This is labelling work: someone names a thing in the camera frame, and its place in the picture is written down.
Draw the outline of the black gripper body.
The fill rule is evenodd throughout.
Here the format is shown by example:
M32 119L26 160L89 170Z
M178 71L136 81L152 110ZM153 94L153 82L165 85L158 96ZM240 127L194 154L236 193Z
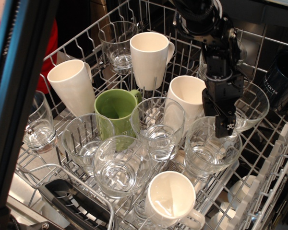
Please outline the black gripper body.
M202 96L209 96L217 111L217 115L233 115L236 112L235 102L242 96L244 76L234 76L221 81L212 79L205 80L206 88Z

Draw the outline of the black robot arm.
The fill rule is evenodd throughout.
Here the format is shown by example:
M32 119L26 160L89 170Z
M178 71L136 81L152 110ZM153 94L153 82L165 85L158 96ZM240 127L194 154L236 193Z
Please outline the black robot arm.
M206 63L206 88L202 92L204 114L215 117L216 137L232 135L236 125L236 101L242 96L244 75L237 34L218 0L174 0L176 30L201 44Z

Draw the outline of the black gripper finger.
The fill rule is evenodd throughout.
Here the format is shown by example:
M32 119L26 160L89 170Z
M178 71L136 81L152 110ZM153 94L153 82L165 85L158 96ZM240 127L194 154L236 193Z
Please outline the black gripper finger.
M215 132L217 138L231 136L236 124L236 115L217 115L215 116Z
M210 100L209 96L202 96L203 108L205 116L217 116L217 111L214 108L213 102Z

